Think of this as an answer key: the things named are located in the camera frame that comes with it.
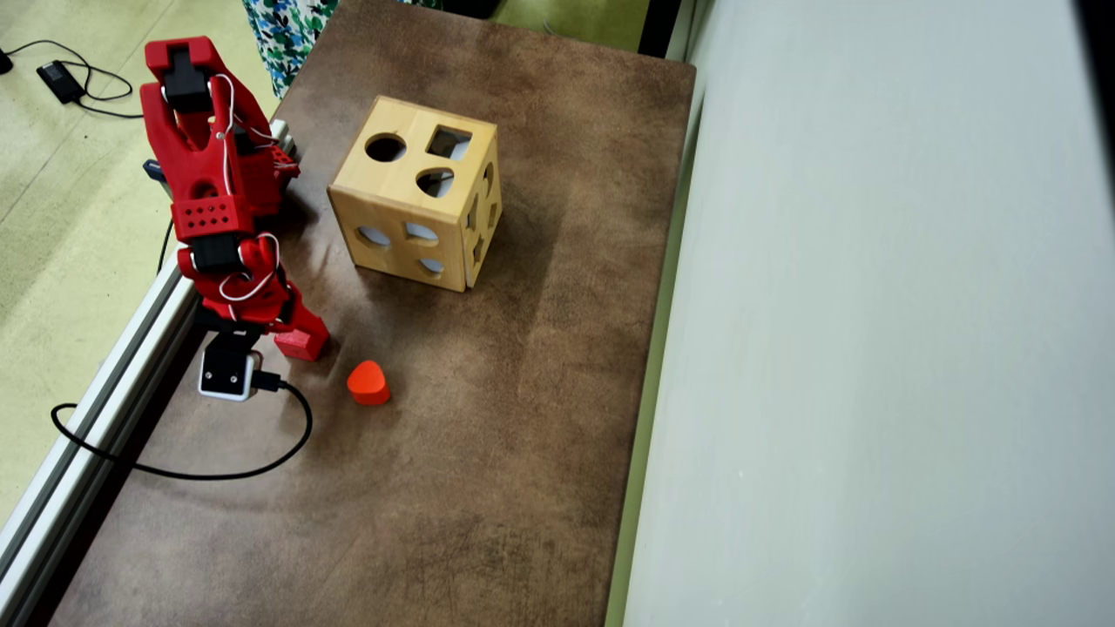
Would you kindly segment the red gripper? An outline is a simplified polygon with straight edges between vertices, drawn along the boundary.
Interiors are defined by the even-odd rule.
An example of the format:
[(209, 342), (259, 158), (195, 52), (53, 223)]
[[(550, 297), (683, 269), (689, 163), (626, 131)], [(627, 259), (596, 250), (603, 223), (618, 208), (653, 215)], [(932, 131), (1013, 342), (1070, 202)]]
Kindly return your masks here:
[(224, 233), (180, 245), (180, 272), (219, 318), (268, 326), (280, 344), (324, 344), (322, 318), (311, 314), (299, 290), (290, 290), (279, 240)]

